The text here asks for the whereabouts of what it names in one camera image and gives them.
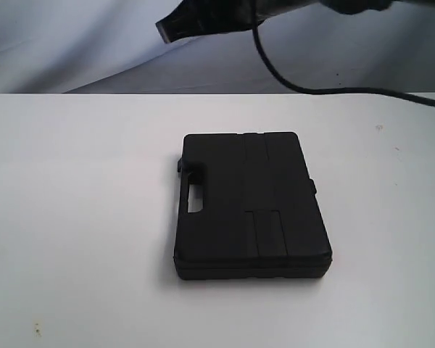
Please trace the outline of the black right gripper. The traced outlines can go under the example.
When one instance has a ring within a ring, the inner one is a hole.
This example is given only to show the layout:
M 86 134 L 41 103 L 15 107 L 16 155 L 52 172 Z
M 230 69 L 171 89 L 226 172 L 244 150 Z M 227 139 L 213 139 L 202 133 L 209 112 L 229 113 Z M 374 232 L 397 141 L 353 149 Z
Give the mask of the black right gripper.
M 250 30 L 253 22 L 264 21 L 259 13 L 263 10 L 263 1 L 183 0 L 155 25 L 162 40 L 171 44 L 183 38 Z

